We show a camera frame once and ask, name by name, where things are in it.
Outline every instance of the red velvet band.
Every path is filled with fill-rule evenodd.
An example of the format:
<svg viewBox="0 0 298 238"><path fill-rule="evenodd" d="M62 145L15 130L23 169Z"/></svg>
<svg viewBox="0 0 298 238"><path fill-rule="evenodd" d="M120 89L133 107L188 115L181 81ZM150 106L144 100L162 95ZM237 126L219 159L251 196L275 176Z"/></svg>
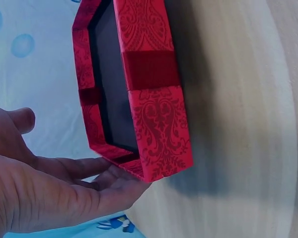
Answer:
<svg viewBox="0 0 298 238"><path fill-rule="evenodd" d="M129 51L122 58L128 90L180 85L174 51Z"/></svg>
<svg viewBox="0 0 298 238"><path fill-rule="evenodd" d="M82 106L96 105L101 102L101 92L97 87L80 89L78 93Z"/></svg>

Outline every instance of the red box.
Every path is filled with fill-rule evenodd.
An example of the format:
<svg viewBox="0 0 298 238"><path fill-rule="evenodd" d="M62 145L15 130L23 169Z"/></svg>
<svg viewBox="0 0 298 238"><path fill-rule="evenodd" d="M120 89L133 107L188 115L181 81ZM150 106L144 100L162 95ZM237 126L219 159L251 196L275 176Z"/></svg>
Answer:
<svg viewBox="0 0 298 238"><path fill-rule="evenodd" d="M82 0L73 42L91 149L146 182L191 167L164 0Z"/></svg>

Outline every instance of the palm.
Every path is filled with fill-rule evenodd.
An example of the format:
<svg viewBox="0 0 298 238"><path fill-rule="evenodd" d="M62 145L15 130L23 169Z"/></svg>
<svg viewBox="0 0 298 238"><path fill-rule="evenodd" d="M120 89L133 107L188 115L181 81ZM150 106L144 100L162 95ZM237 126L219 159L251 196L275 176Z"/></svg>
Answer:
<svg viewBox="0 0 298 238"><path fill-rule="evenodd" d="M0 216L8 231L76 225L129 208L148 188L103 158L33 155L21 134L31 131L34 122L28 109L0 109ZM82 180L94 175L99 176L90 183Z"/></svg>

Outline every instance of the beige surface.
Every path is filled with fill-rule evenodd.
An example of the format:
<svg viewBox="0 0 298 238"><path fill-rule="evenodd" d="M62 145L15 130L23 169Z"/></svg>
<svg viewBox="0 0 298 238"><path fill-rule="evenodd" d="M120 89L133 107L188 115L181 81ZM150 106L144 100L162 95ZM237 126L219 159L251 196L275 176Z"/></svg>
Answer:
<svg viewBox="0 0 298 238"><path fill-rule="evenodd" d="M194 168L128 212L147 238L298 238L298 0L166 0Z"/></svg>

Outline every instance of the red box lid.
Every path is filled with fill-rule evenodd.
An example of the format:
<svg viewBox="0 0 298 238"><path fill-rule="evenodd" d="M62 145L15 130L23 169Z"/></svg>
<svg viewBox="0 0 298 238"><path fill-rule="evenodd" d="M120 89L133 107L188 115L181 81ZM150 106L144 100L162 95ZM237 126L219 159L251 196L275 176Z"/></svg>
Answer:
<svg viewBox="0 0 298 238"><path fill-rule="evenodd" d="M115 165L152 182L193 165L172 36L163 0L113 0L139 153L106 141L88 26L102 0L82 0L73 25L80 102L89 145Z"/></svg>

